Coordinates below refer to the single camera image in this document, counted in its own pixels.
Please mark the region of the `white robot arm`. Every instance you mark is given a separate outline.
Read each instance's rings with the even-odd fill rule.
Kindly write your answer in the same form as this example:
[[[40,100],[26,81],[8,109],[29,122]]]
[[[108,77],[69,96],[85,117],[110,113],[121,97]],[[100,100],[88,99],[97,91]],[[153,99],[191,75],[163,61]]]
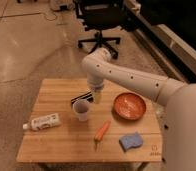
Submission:
[[[85,56],[82,66],[91,90],[109,80],[165,108],[162,171],[196,171],[196,83],[114,65],[99,48]]]

